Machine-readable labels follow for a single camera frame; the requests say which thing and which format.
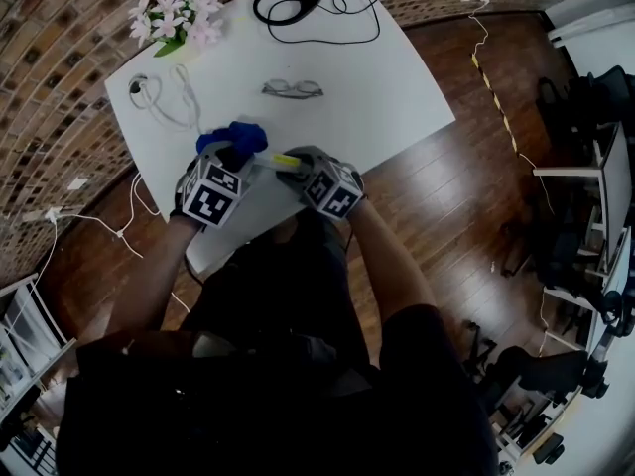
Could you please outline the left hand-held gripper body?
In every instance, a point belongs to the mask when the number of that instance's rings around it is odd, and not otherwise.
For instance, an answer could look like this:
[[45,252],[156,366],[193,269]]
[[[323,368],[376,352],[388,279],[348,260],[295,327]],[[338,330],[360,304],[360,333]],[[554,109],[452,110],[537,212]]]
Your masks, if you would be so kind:
[[202,159],[198,152],[175,190],[174,216],[192,219],[200,228],[222,228],[249,193],[253,181],[242,181],[238,172],[230,172],[219,161]]

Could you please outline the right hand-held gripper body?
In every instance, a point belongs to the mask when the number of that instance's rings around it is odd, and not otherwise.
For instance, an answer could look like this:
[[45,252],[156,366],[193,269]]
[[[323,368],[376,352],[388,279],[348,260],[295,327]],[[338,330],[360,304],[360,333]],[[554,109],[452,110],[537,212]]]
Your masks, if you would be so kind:
[[321,215],[333,220],[347,218],[365,196],[363,179],[352,164],[328,155],[328,163],[310,168],[310,173],[303,200]]

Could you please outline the white power strip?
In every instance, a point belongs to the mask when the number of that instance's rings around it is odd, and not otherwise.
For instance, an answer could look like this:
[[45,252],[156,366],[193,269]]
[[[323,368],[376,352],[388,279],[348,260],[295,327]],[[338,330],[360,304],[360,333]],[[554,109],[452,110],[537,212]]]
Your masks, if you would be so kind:
[[273,171],[291,174],[297,174],[303,167],[302,160],[297,157],[269,151],[254,154],[253,164]]

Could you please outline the blue cloth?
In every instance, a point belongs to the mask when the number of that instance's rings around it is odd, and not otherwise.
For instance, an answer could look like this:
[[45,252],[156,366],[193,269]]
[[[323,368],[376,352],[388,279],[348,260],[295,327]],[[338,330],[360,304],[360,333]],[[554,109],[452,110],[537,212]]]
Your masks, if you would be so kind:
[[201,134],[196,141],[196,151],[201,154],[212,144],[221,144],[215,154],[222,167],[230,172],[238,172],[256,153],[268,148],[265,131],[257,124],[233,121],[228,127],[217,128]]

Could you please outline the person's left forearm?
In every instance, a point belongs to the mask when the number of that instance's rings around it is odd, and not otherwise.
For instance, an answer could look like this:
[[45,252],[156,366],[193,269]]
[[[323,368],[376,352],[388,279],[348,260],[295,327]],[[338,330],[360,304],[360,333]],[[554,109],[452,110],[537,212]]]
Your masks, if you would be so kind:
[[164,234],[130,274],[118,295],[105,334],[161,329],[186,250],[200,226],[174,216]]

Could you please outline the person's right forearm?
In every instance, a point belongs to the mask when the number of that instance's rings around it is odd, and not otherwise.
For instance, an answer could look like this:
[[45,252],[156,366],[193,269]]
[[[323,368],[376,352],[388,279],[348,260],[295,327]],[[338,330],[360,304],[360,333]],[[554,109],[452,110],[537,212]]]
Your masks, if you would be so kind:
[[348,221],[383,324],[408,307],[435,305],[418,263],[367,198],[355,205]]

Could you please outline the thin-framed eyeglasses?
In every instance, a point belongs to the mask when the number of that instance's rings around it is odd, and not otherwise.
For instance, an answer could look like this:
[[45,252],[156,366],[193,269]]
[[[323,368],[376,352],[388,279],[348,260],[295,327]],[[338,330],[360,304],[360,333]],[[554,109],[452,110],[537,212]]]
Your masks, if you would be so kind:
[[270,79],[264,83],[261,92],[280,98],[298,100],[323,96],[322,88],[311,80],[288,82],[285,79]]

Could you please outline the pink flowers in pot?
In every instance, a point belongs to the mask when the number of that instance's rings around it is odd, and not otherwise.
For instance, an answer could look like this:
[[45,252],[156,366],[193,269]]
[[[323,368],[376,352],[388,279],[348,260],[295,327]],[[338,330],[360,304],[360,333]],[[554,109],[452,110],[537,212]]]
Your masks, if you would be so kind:
[[223,35],[220,0],[139,0],[129,14],[130,35],[138,47],[158,44],[154,56],[188,46],[202,51]]

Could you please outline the yellow black striped tape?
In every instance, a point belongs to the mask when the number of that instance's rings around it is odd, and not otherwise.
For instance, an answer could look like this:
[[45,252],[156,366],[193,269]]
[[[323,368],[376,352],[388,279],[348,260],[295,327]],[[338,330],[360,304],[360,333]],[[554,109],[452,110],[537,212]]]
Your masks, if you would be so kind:
[[478,73],[480,74],[480,76],[482,78],[482,81],[485,84],[485,87],[487,88],[487,90],[489,91],[489,93],[490,93],[490,95],[492,97],[494,106],[496,107],[496,110],[498,111],[498,113],[500,115],[500,118],[502,120],[503,127],[506,130],[506,132],[507,132],[507,134],[508,134],[508,136],[510,138],[514,154],[517,157],[520,157],[520,153],[519,153],[519,150],[518,150],[518,145],[517,145],[515,136],[513,134],[513,131],[511,129],[509,120],[508,120],[507,115],[506,115],[506,113],[505,113],[505,111],[504,111],[504,109],[503,109],[503,107],[501,105],[501,102],[500,102],[500,100],[499,100],[499,98],[498,98],[498,96],[497,96],[497,94],[496,94],[496,92],[495,92],[495,90],[494,90],[494,88],[493,88],[493,86],[491,84],[491,81],[489,80],[488,76],[486,75],[486,73],[484,72],[483,68],[481,67],[480,62],[479,62],[476,54],[472,53],[470,58],[471,58],[471,61],[472,61],[473,65],[474,65],[474,67],[477,69]]

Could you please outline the person's body in black clothing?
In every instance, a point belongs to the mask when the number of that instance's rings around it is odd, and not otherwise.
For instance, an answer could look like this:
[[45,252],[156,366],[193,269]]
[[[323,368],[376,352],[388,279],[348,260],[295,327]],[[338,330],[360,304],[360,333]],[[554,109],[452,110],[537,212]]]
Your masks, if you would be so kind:
[[237,250],[177,329],[237,353],[68,380],[59,474],[496,476],[492,428],[436,306],[380,326],[372,363],[343,238],[305,209]]

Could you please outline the white metal shelf rack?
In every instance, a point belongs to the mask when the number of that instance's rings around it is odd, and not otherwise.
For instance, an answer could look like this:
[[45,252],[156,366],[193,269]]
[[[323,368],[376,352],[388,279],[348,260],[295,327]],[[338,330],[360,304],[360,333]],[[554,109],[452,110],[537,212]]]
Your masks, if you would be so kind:
[[48,311],[32,274],[0,289],[0,411],[41,384],[75,343]]

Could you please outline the black office chair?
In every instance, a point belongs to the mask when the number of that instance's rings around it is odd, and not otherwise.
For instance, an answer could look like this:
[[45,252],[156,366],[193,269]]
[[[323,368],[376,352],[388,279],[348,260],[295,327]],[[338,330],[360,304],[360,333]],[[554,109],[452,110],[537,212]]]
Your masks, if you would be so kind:
[[521,347],[505,349],[497,362],[486,371],[503,387],[517,383],[526,391],[560,394],[581,389],[587,397],[601,399],[609,384],[604,375],[607,361],[599,362],[586,351],[570,351],[546,357],[534,357]]
[[570,80],[566,95],[542,77],[536,106],[553,140],[584,136],[608,123],[621,122],[627,138],[635,137],[635,75],[616,65],[600,77],[591,73]]

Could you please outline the white office desk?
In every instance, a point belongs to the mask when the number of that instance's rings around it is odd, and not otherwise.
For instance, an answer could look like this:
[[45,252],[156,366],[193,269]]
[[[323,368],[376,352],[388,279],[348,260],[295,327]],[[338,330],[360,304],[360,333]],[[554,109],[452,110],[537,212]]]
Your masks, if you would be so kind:
[[605,127],[610,139],[605,153],[595,166],[533,168],[535,177],[566,177],[593,179],[599,189],[601,222],[596,227],[604,237],[604,268],[613,261],[624,227],[632,196],[627,139],[621,122]]

